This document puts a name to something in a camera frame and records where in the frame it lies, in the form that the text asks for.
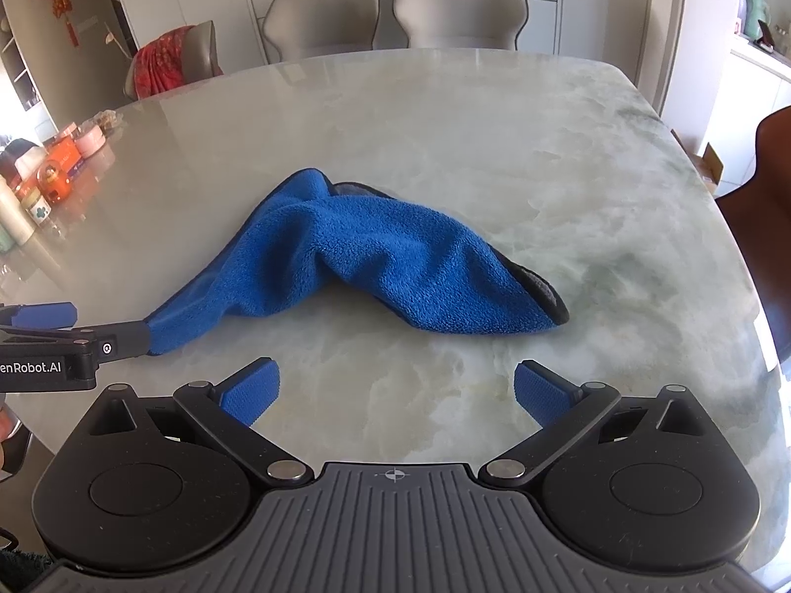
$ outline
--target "chair backrest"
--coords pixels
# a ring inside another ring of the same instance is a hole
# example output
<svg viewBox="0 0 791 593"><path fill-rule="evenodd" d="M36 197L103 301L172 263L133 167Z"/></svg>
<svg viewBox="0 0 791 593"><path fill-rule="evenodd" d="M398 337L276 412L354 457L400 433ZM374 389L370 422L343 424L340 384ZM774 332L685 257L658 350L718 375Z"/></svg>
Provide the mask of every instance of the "chair backrest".
<svg viewBox="0 0 791 593"><path fill-rule="evenodd" d="M393 0L410 47L517 49L527 0Z"/></svg>
<svg viewBox="0 0 791 593"><path fill-rule="evenodd" d="M273 0L261 33L270 62L373 49L379 0Z"/></svg>
<svg viewBox="0 0 791 593"><path fill-rule="evenodd" d="M181 73L184 75L185 85L222 74L217 59L215 23L212 20L196 24L184 35L181 48ZM137 92L134 89L133 58L124 81L124 94L129 100L137 100Z"/></svg>

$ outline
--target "towel fold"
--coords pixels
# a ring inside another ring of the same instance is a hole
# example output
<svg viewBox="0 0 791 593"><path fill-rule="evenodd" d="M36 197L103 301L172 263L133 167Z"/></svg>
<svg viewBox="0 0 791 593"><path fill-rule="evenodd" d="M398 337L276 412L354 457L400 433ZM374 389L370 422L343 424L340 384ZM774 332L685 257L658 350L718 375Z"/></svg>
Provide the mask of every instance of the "towel fold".
<svg viewBox="0 0 791 593"><path fill-rule="evenodd" d="M457 220L317 169L283 181L214 261L153 312L152 354L224 314L270 316L339 278L410 325L447 334L522 334L568 321L538 274Z"/></svg>

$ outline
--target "crosshair logo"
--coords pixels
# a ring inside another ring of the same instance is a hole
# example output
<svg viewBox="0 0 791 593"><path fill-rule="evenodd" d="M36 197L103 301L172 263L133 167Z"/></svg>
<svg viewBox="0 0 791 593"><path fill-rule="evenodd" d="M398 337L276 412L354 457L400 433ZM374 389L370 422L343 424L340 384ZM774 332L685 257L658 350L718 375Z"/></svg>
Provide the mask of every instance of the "crosshair logo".
<svg viewBox="0 0 791 593"><path fill-rule="evenodd" d="M393 467L385 473L385 477L390 481L398 481L399 479L404 479L405 477L409 477L409 474L405 473L401 469Z"/></svg>

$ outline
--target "marble table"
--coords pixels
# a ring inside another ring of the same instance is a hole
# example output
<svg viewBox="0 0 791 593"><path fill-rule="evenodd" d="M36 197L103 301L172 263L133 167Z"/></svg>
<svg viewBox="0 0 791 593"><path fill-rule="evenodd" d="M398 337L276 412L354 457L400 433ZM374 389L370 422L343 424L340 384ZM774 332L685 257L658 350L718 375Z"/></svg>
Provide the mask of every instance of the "marble table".
<svg viewBox="0 0 791 593"><path fill-rule="evenodd" d="M744 566L776 555L791 471L766 318L711 196L620 71L489 50L357 53L236 73L122 112L115 162L78 178L80 205L59 210L65 239L7 257L16 282L2 283L3 301L68 299L81 325L145 317L279 181L316 167L466 223L550 281L571 321L528 336L429 334L337 285L272 318L226 318L166 356L103 366L100 387L171 394L271 356L281 394L255 429L314 469L478 469L538 428L513 398L523 359L623 394L683 383L760 490ZM95 397L8 402L57 451Z"/></svg>

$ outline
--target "person's hand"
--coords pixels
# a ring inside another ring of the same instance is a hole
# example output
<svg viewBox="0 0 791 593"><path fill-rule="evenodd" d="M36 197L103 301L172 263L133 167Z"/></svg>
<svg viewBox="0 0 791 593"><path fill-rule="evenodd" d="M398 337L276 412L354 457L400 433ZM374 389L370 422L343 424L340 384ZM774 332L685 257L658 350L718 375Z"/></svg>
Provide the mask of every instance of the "person's hand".
<svg viewBox="0 0 791 593"><path fill-rule="evenodd" d="M0 441L5 441L8 438L8 435L11 434L11 431L13 431L13 422L11 422L11 417L9 417L5 409L0 406ZM0 446L0 468L2 468L2 463L2 446Z"/></svg>

